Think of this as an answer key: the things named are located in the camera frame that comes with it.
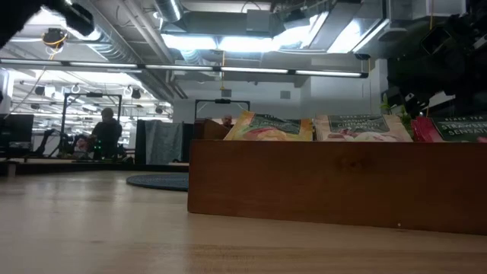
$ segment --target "wooden box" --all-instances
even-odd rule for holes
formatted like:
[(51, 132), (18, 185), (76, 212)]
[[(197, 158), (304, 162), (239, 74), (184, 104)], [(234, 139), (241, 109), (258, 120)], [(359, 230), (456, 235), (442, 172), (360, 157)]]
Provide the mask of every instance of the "wooden box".
[(192, 144), (193, 213), (487, 234), (487, 145)]

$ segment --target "table surface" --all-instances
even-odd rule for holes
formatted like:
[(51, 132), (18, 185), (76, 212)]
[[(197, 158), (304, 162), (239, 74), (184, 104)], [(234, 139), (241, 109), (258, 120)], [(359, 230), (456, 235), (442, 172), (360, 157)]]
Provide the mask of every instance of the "table surface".
[(487, 272), (487, 237), (190, 214), (135, 174), (1, 178), (1, 272)]

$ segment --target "ceiling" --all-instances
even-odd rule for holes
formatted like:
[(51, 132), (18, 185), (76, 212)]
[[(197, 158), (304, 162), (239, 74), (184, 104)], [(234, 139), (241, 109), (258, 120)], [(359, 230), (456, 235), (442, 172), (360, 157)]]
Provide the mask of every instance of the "ceiling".
[[(396, 0), (391, 1), (392, 5), (383, 8), (382, 0), (363, 0), (363, 1), (336, 1), (336, 0), (284, 0), (278, 2), (259, 1), (244, 2), (237, 0), (181, 0), (184, 8), (183, 18), (179, 23), (161, 25), (158, 13), (154, 8), (153, 0), (74, 0), (87, 10), (95, 18), (97, 28), (100, 30), (101, 38), (95, 41), (86, 40), (83, 37), (76, 37), (70, 33), (62, 51), (54, 55), (55, 60), (85, 61), (85, 62), (127, 62), (127, 63), (167, 63), (186, 64), (182, 51), (178, 48), (167, 49), (168, 40), (163, 40), (161, 33), (165, 30), (180, 27), (181, 24), (189, 24), (189, 19), (185, 19), (188, 14), (199, 14), (202, 18), (200, 23), (204, 29), (204, 24), (208, 20), (223, 20), (225, 13), (228, 17), (241, 16), (255, 12), (256, 10), (271, 11), (276, 14), (282, 23), (291, 10), (301, 8), (307, 19), (309, 19), (310, 32), (315, 23), (311, 23), (314, 15), (321, 12), (328, 12), (328, 17), (324, 21), (323, 27), (318, 28), (316, 37), (311, 41), (309, 49), (299, 48), (298, 44), (284, 46), (277, 50), (266, 50), (264, 52), (245, 52), (253, 46), (253, 42), (240, 45), (243, 48), (238, 52), (227, 50), (224, 55), (213, 49), (198, 49), (197, 54), (201, 57), (200, 62), (205, 65), (227, 65), (235, 67), (252, 68), (281, 68), (281, 69), (316, 69), (346, 72), (363, 72), (368, 67), (364, 62), (356, 59), (353, 54), (347, 54), (370, 30), (377, 25), (381, 19), (389, 18), (392, 23), (384, 30), (373, 37), (370, 42), (365, 44), (360, 53), (368, 53), (373, 57), (391, 57), (397, 54), (397, 49), (407, 46), (408, 42), (413, 41), (413, 35), (425, 31), (426, 21), (422, 18), (425, 13), (415, 11), (413, 7), (421, 0)], [(143, 18), (137, 16), (136, 10), (143, 13)], [(217, 15), (213, 19), (208, 19), (208, 14)], [(41, 11), (16, 35), (16, 37), (0, 51), (2, 58), (18, 59), (48, 59), (52, 49), (40, 41), (42, 33), (50, 27), (65, 29), (65, 24), (54, 14), (48, 11)], [(380, 42), (378, 37), (391, 27), (400, 27), (406, 31), (396, 40)], [(215, 36), (214, 41), (221, 45), (222, 37)], [(18, 69), (16, 71), (18, 79), (14, 86), (14, 107), (16, 103), (25, 99), (32, 89), (32, 84), (40, 76), (39, 71), (32, 69)], [(205, 86), (201, 91), (213, 90), (219, 86), (222, 74), (216, 72), (174, 72), (166, 71), (143, 72), (141, 74), (107, 73), (107, 72), (51, 72), (48, 71), (40, 79), (40, 84), (53, 87), (56, 91), (70, 91), (74, 86), (80, 87), (81, 92), (93, 91), (104, 94), (118, 94), (123, 96), (122, 115), (134, 116), (135, 110), (141, 116), (157, 116), (154, 108), (157, 105), (164, 105), (163, 115), (158, 117), (170, 120), (172, 108), (169, 103), (174, 100), (185, 100), (187, 98), (197, 99), (198, 87)], [(254, 86), (260, 83), (288, 83), (294, 88), (300, 88), (307, 80), (306, 76), (295, 75), (265, 75), (255, 73), (227, 72), (224, 74), (225, 81), (253, 83)], [(133, 100), (128, 94), (131, 88), (140, 88), (142, 97)], [(250, 92), (248, 100), (259, 100), (259, 95), (263, 91)], [(101, 99), (86, 98), (82, 99), (86, 104), (113, 105), (114, 102), (108, 97)], [(41, 101), (40, 110), (59, 113), (59, 98), (47, 98), (46, 96), (32, 95), (27, 102)], [(29, 104), (18, 107), (19, 111), (32, 111)], [(72, 104), (73, 113), (86, 113), (82, 104)]]

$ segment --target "white wall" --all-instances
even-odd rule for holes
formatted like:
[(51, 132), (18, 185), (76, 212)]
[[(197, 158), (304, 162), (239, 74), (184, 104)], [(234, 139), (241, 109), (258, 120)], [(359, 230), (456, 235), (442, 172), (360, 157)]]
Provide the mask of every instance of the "white wall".
[(12, 96), (14, 93), (14, 76), (8, 70), (0, 68), (0, 92), (3, 101), (0, 104), (0, 113), (10, 113)]
[[(257, 113), (266, 113), (284, 119), (298, 119), (301, 116), (301, 89), (295, 88), (292, 83), (261, 82), (225, 82), (225, 88), (232, 90), (232, 100), (249, 100), (250, 110)], [(180, 82), (180, 87), (186, 92), (189, 99), (176, 100), (173, 103), (174, 123), (193, 123), (195, 113), (195, 100), (214, 100), (221, 98), (220, 82), (212, 81), (204, 84), (195, 82)], [(280, 99), (281, 91), (290, 91), (291, 99)], [(198, 118), (222, 118), (225, 114), (238, 117), (241, 108), (236, 104), (224, 105), (209, 103), (198, 112)]]
[(379, 114), (387, 89), (387, 61), (377, 60), (368, 78), (310, 77), (301, 88), (301, 116)]
[[(189, 100), (176, 100), (173, 105), (175, 123), (193, 123), (195, 99), (214, 100), (221, 97), (219, 82), (180, 82)], [(227, 82), (232, 100), (249, 100), (250, 110), (284, 119), (314, 118), (316, 115), (380, 114), (380, 93), (387, 87), (387, 61), (378, 59), (368, 78), (310, 77), (302, 88), (292, 83)], [(291, 99), (280, 99), (280, 91), (290, 91)], [(207, 104), (198, 118), (217, 119), (225, 114), (238, 117), (237, 105)]]

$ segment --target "exposed ceiling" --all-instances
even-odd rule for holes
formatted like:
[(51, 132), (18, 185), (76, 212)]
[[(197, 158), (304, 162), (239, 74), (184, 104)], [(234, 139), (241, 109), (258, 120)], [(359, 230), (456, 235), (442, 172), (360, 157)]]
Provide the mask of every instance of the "exposed ceiling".
[[(232, 27), (239, 28), (239, 26), (231, 26), (231, 24), (245, 24), (245, 18), (247, 18), (248, 32), (248, 16), (256, 16), (255, 18), (260, 20), (262, 19), (260, 16), (265, 15), (265, 12), (259, 13), (259, 10), (271, 11), (268, 14), (277, 18), (278, 24), (281, 27), (283, 24), (285, 27), (288, 27), (288, 22), (285, 21), (288, 21), (292, 15), (291, 11), (301, 9), (302, 12), (299, 16), (304, 16), (304, 19), (295, 21), (296, 18), (293, 18), (291, 22), (295, 24), (299, 21), (302, 24), (305, 21), (307, 22), (305, 24), (309, 24), (309, 26), (307, 28), (304, 26), (304, 28), (299, 29), (299, 32), (292, 33), (286, 39), (296, 38), (293, 36), (301, 37), (303, 32), (310, 36), (320, 16), (326, 14), (326, 16), (322, 17), (324, 18), (323, 26), (317, 25), (317, 35), (310, 41), (309, 48), (308, 46), (303, 46), (303, 40), (298, 40), (298, 43), (285, 46), (281, 45), (277, 50), (264, 50), (263, 52), (255, 50), (257, 52), (249, 52), (253, 50), (248, 49), (256, 46), (256, 41), (249, 40), (246, 43), (238, 45), (241, 48), (238, 51), (226, 50), (223, 57), (221, 52), (216, 52), (212, 49), (200, 49), (199, 46), (201, 45), (196, 42), (186, 43), (185, 46), (194, 46), (196, 49), (194, 52), (197, 54), (199, 62), (209, 65), (225, 64), (228, 66), (252, 68), (322, 69), (362, 72), (367, 70), (368, 66), (364, 65), (364, 62), (356, 59), (353, 54), (335, 53), (349, 53), (358, 42), (370, 34), (371, 30), (381, 20), (389, 18), (392, 21), (391, 25), (384, 30), (380, 29), (370, 42), (366, 43), (358, 52), (369, 53), (375, 57), (388, 57), (396, 54), (394, 49), (399, 48), (397, 46), (398, 44), (411, 41), (410, 34), (412, 31), (394, 41), (380, 42), (378, 37), (384, 31), (390, 30), (391, 27), (401, 27), (406, 30), (421, 29), (423, 31), (426, 23), (421, 20), (421, 17), (424, 17), (426, 12), (416, 11), (414, 9), (416, 5), (421, 6), (424, 4), (422, 1), (424, 2), (425, 0), (396, 0), (392, 1), (393, 4), (391, 6), (384, 6), (385, 1), (383, 0), (284, 0), (273, 2), (181, 0), (180, 4), (184, 11), (181, 19), (173, 24), (170, 22), (161, 24), (161, 20), (159, 19), (160, 15), (154, 6), (154, 0), (74, 0), (73, 2), (84, 6), (94, 15), (97, 28), (101, 32), (101, 38), (90, 41), (82, 39), (83, 37), (77, 38), (74, 35), (70, 35), (62, 52), (56, 54), (55, 59), (130, 63), (175, 62), (176, 64), (186, 64), (189, 62), (187, 53), (181, 50), (181, 48), (178, 48), (178, 46), (171, 46), (167, 36), (163, 39), (160, 35), (161, 33), (164, 35), (166, 33), (172, 33), (173, 30), (178, 28), (179, 30), (196, 30), (197, 28), (198, 31), (205, 32), (205, 30), (209, 30), (211, 27), (213, 27), (211, 31), (218, 32), (219, 28), (221, 31), (223, 29), (231, 29)], [(194, 18), (200, 18), (200, 21), (195, 21)], [(32, 41), (32, 39), (38, 40), (41, 34), (45, 33), (50, 27), (64, 28), (65, 26), (59, 23), (59, 18), (49, 12), (38, 14), (12, 42), (0, 51), (0, 57), (48, 59), (49, 53), (52, 50), (46, 49), (46, 46), (42, 42)], [(275, 32), (275, 28), (276, 26), (270, 25), (268, 33), (263, 35), (278, 37), (283, 34)], [(196, 34), (179, 33), (178, 35), (191, 36)], [(213, 43), (218, 48), (222, 46), (224, 36), (212, 34), (211, 37)], [(51, 74), (55, 75), (57, 79), (54, 79), (55, 77), (48, 77)], [(33, 71), (23, 71), (23, 75), (29, 75), (26, 77), (30, 77), (28, 79), (30, 81), (34, 81), (35, 77), (38, 76), (37, 72)], [(51, 84), (56, 87), (72, 87), (76, 84), (82, 84), (86, 90), (94, 91), (101, 89), (108, 94), (123, 94), (123, 91), (130, 84), (147, 91), (148, 93), (144, 93), (141, 100), (150, 101), (150, 104), (154, 105), (158, 101), (172, 102), (173, 100), (187, 98), (184, 89), (178, 83), (181, 83), (181, 86), (187, 87), (188, 83), (201, 84), (212, 81), (219, 82), (221, 80), (221, 74), (215, 72), (175, 72), (171, 74), (165, 71), (159, 71), (125, 76), (124, 81), (118, 77), (116, 78), (117, 83), (113, 83), (113, 81), (109, 81), (112, 77), (108, 75), (94, 77), (93, 75), (82, 75), (80, 72), (49, 72), (41, 79), (40, 83)], [(299, 88), (306, 81), (307, 77), (227, 72), (224, 74), (224, 79), (225, 81), (253, 82), (254, 84), (262, 82), (292, 83), (295, 88)], [(112, 85), (111, 88), (104, 88), (107, 82)], [(16, 83), (15, 88), (18, 93), (18, 96), (16, 96), (17, 99), (21, 99), (29, 91), (25, 86), (21, 86), (19, 82)], [(124, 103), (128, 104), (128, 100), (131, 99), (129, 97), (124, 98)], [(110, 104), (110, 101), (106, 99), (104, 103)], [(151, 106), (148, 107), (145, 112), (151, 113)]]

